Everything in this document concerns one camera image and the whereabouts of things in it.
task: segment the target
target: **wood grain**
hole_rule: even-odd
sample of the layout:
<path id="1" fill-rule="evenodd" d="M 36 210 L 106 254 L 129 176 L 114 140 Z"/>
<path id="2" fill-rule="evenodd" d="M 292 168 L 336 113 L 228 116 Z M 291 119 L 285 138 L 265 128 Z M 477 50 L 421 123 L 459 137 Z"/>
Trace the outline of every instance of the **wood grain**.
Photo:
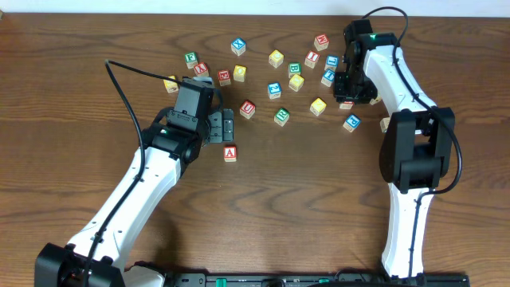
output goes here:
<path id="1" fill-rule="evenodd" d="M 334 272 L 375 269 L 386 242 L 387 185 L 379 173 L 383 104 L 356 106 L 352 134 L 320 83 L 325 56 L 342 55 L 351 17 L 7 14 L 0 22 L 0 285 L 33 284 L 46 242 L 64 245 L 97 212 L 136 149 L 125 107 L 104 69 L 110 58 L 163 75 L 193 76 L 183 55 L 198 53 L 211 74 L 248 67 L 245 83 L 222 88 L 236 112 L 239 156 L 224 163 L 222 145 L 202 150 L 158 205 L 129 264 L 225 272 Z M 374 18 L 377 31 L 401 18 Z M 288 87 L 286 65 L 304 61 L 313 38 L 331 44 L 304 87 Z M 240 57 L 236 37 L 247 41 Z M 411 18 L 406 61 L 421 87 L 456 114 L 464 152 L 457 188 L 433 200 L 426 228 L 427 272 L 466 272 L 473 286 L 510 279 L 510 20 Z M 280 50 L 274 69 L 268 56 Z M 116 69 L 143 126 L 175 101 L 159 80 Z M 267 84 L 279 81 L 280 99 Z M 328 107 L 315 117 L 309 105 Z M 281 128 L 278 108 L 291 112 Z M 453 177 L 451 172 L 443 185 Z"/>

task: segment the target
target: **black cable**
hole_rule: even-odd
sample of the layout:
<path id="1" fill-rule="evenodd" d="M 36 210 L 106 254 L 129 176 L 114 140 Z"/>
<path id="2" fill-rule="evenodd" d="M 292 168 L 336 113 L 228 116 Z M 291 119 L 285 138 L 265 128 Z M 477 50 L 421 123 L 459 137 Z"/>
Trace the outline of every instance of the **black cable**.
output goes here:
<path id="1" fill-rule="evenodd" d="M 414 216 L 413 235 L 412 235 L 412 238 L 411 238 L 411 247 L 409 249 L 409 251 L 410 251 L 410 261 L 409 261 L 409 274 L 408 274 L 408 277 L 411 277 L 411 275 L 413 273 L 414 243 L 416 241 L 416 229 L 418 228 L 418 216 L 419 216 L 419 213 L 420 213 L 420 206 L 422 205 L 422 199 L 423 199 L 423 197 L 425 197 L 427 195 L 441 195 L 441 194 L 444 194 L 444 193 L 446 193 L 448 191 L 451 191 L 458 184 L 459 180 L 461 179 L 461 174 L 462 174 L 462 151 L 461 151 L 461 146 L 460 146 L 460 144 L 459 144 L 459 142 L 457 140 L 457 137 L 455 136 L 455 133 L 453 132 L 452 127 L 450 127 L 444 121 L 444 119 L 442 118 L 441 115 L 439 115 L 439 113 L 437 113 L 428 104 L 424 103 L 423 100 L 420 99 L 419 95 L 414 92 L 413 88 L 411 88 L 409 82 L 404 77 L 402 71 L 400 70 L 400 67 L 398 66 L 398 58 L 396 57 L 397 48 L 400 46 L 400 41 L 404 38 L 404 35 L 406 34 L 406 31 L 407 31 L 407 27 L 409 26 L 409 18 L 407 17 L 406 12 L 404 12 L 403 10 L 400 10 L 399 8 L 396 8 L 396 7 L 384 6 L 384 7 L 380 7 L 378 9 L 372 10 L 371 12 L 369 12 L 368 14 L 363 16 L 362 19 L 364 19 L 364 18 L 370 16 L 371 14 L 373 14 L 373 13 L 375 13 L 377 11 L 380 11 L 380 10 L 395 10 L 395 11 L 398 11 L 406 19 L 406 26 L 404 27 L 404 30 L 402 31 L 402 34 L 398 38 L 398 40 L 395 43 L 394 48 L 393 48 L 393 53 L 392 53 L 393 65 L 397 69 L 398 75 L 402 79 L 402 82 L 404 83 L 406 88 L 411 93 L 411 96 L 413 97 L 413 99 L 416 100 L 421 106 L 423 106 L 428 112 L 430 112 L 432 114 L 433 118 L 435 120 L 437 120 L 439 122 L 439 124 L 441 124 L 445 128 L 445 130 L 448 132 L 448 135 L 449 135 L 450 139 L 453 142 L 453 146 L 455 147 L 455 152 L 456 152 L 456 155 L 457 155 L 457 173 L 455 174 L 455 178 L 453 179 L 451 184 L 448 185 L 446 188 L 444 188 L 442 190 L 439 190 L 439 191 L 433 191 L 431 189 L 431 190 L 429 190 L 427 192 L 424 192 L 424 193 L 420 194 L 418 196 L 418 199 L 416 200 L 416 214 Z"/>
<path id="2" fill-rule="evenodd" d="M 94 241 L 92 242 L 92 245 L 90 246 L 90 250 L 88 251 L 87 261 L 85 262 L 84 278 L 83 278 L 83 280 L 84 280 L 83 281 L 83 286 L 84 287 L 88 286 L 88 279 L 90 277 L 90 274 L 89 274 L 90 265 L 92 264 L 92 259 L 94 258 L 94 253 L 96 252 L 97 245 L 99 244 L 99 241 L 103 237 L 103 233 L 106 230 L 106 227 L 108 226 L 108 224 L 110 223 L 110 221 L 112 220 L 113 216 L 118 211 L 118 209 L 120 208 L 122 203 L 124 203 L 126 198 L 133 191 L 133 189 L 135 188 L 136 184 L 140 181 L 140 179 L 142 178 L 142 175 L 143 175 L 143 171 L 145 170 L 145 151 L 143 149 L 142 129 L 140 128 L 140 124 L 139 124 L 138 120 L 136 119 L 136 115 L 135 115 L 135 112 L 133 111 L 133 108 L 129 104 L 128 99 L 124 95 L 124 92 L 120 88 L 120 85 L 117 82 L 117 79 L 115 78 L 115 76 L 113 75 L 112 70 L 110 69 L 110 64 L 118 65 L 118 66 L 126 68 L 126 69 L 129 69 L 131 67 L 124 66 L 124 65 L 116 63 L 114 61 L 109 61 L 109 60 L 104 61 L 104 65 L 106 66 L 106 70 L 108 71 L 108 75 L 112 79 L 113 85 L 115 85 L 115 88 L 117 89 L 117 92 L 120 95 L 120 99 L 122 99 L 122 101 L 124 102 L 124 105 L 126 106 L 126 109 L 129 112 L 129 116 L 131 117 L 131 119 L 133 121 L 133 124 L 135 125 L 136 135 L 138 136 L 139 148 L 140 148 L 140 168 L 138 170 L 138 174 L 133 179 L 133 182 L 131 183 L 129 188 L 126 190 L 126 192 L 124 192 L 124 194 L 119 199 L 117 204 L 113 207 L 113 209 L 110 211 L 108 216 L 104 219 L 103 224 L 101 224 L 101 227 L 99 228 L 99 230 L 97 231 L 97 233 L 94 236 Z"/>
<path id="3" fill-rule="evenodd" d="M 116 61 L 110 61 L 110 60 L 107 60 L 107 61 L 108 61 L 108 63 L 110 63 L 112 65 L 116 65 L 116 66 L 119 66 L 120 68 L 128 69 L 128 70 L 130 70 L 132 72 L 135 72 L 135 73 L 139 73 L 139 74 L 142 74 L 142 75 L 145 75 L 145 76 L 149 76 L 149 77 L 154 77 L 154 78 L 157 78 L 157 79 L 172 81 L 174 83 L 177 83 L 178 85 L 182 85 L 181 81 L 177 81 L 177 80 L 169 78 L 169 77 L 157 75 L 157 74 L 154 74 L 154 73 L 145 72 L 145 71 L 142 71 L 141 69 L 133 68 L 133 67 L 121 64 L 121 63 L 116 62 Z M 215 88 L 214 91 L 215 91 L 214 94 L 218 97 L 220 103 L 219 103 L 219 105 L 216 108 L 211 109 L 211 112 L 210 112 L 211 115 L 214 114 L 215 112 L 221 111 L 222 108 L 223 108 L 223 96 L 222 96 L 222 92 L 220 91 L 219 88 Z"/>

